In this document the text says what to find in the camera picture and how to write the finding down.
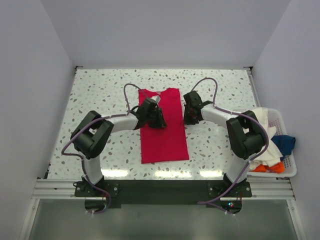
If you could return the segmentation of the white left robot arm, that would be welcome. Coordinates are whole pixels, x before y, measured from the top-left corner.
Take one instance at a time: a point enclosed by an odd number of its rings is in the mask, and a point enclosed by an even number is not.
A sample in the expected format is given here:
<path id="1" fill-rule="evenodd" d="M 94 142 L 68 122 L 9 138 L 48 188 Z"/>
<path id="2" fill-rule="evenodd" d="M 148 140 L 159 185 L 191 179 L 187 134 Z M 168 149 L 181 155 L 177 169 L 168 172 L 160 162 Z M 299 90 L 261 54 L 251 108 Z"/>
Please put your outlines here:
<path id="1" fill-rule="evenodd" d="M 88 183 L 97 185 L 104 178 L 100 154 L 110 135 L 121 131 L 139 130 L 144 126 L 152 129 L 167 127 L 158 102 L 149 97 L 126 114 L 102 116 L 94 110 L 88 112 L 73 131 L 66 146 L 73 145 L 77 151 L 74 155 L 82 161 L 83 178 Z"/>

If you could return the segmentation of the red t shirt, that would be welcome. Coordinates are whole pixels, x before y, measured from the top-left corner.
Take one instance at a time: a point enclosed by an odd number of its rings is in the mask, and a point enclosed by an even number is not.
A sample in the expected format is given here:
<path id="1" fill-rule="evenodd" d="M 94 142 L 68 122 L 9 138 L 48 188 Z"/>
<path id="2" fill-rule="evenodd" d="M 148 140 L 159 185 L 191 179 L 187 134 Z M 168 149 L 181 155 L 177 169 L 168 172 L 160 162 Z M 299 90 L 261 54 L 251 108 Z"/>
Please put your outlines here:
<path id="1" fill-rule="evenodd" d="M 166 127 L 151 128 L 145 125 L 140 129 L 141 163 L 189 160 L 180 90 L 167 88 L 164 91 L 155 92 L 143 89 L 138 92 L 140 104 L 146 97 L 155 96 L 160 97 L 158 104 Z"/>

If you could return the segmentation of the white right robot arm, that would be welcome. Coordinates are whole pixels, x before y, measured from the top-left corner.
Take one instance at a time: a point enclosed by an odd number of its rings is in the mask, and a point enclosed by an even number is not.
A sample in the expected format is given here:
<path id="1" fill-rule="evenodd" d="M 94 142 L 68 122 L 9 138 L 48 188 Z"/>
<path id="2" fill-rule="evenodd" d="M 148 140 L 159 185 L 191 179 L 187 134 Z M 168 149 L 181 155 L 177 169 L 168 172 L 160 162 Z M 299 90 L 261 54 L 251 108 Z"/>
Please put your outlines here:
<path id="1" fill-rule="evenodd" d="M 220 108 L 212 101 L 202 101 L 196 91 L 186 93 L 183 98 L 183 121 L 186 125 L 207 121 L 227 129 L 234 158 L 224 177 L 233 184 L 243 182 L 247 178 L 251 161 L 269 147 L 268 133 L 255 113 L 251 110 L 237 112 Z"/>

